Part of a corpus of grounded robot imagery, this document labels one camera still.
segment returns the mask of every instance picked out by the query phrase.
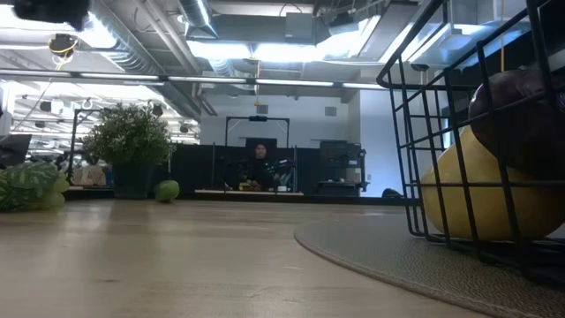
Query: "green ball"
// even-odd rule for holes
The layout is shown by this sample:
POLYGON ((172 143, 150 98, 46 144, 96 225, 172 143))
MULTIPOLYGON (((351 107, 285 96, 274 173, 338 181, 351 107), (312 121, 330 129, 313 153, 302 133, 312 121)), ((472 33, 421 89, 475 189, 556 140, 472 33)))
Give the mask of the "green ball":
POLYGON ((155 199, 159 202, 171 202, 180 193, 177 181, 167 180, 155 186, 155 199))

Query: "plant pot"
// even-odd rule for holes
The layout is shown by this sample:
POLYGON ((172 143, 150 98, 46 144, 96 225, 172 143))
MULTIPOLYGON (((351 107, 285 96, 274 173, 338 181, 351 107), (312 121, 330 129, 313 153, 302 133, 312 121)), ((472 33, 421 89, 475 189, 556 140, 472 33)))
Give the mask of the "plant pot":
POLYGON ((120 163, 113 166, 114 198, 128 200, 147 199, 154 165, 120 163))

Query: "person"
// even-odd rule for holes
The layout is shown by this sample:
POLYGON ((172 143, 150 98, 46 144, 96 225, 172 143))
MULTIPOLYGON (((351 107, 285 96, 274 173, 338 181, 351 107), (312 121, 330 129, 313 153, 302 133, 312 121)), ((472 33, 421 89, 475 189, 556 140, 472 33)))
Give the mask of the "person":
POLYGON ((276 186, 275 167, 267 158, 267 147, 257 144, 251 160, 241 174, 242 182, 250 185, 254 191, 274 191, 276 186))

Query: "gray mat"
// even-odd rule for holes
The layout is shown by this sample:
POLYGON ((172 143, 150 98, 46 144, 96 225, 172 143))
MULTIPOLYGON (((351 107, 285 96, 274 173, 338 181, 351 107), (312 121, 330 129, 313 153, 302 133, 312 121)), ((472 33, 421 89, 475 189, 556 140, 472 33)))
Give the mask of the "gray mat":
POLYGON ((361 216, 295 229, 308 250, 389 284, 495 317, 565 317, 565 292, 412 237, 405 216, 361 216))

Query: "black camera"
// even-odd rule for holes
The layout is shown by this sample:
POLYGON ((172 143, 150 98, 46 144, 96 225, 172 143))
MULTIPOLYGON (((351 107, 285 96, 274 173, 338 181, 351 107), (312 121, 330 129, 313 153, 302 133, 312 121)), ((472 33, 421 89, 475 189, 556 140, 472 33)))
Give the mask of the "black camera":
POLYGON ((68 23, 82 31, 90 0, 14 0, 14 13, 20 19, 68 23))

